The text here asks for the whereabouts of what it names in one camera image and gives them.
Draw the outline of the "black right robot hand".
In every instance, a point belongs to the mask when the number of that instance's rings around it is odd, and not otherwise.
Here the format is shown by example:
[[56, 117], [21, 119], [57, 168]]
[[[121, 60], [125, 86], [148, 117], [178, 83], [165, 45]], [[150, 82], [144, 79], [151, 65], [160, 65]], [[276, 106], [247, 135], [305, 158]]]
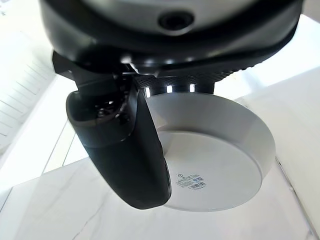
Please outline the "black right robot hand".
[[75, 82], [66, 114], [128, 205], [215, 212], [262, 186], [268, 126], [215, 84], [293, 38], [301, 0], [42, 0], [54, 71]]

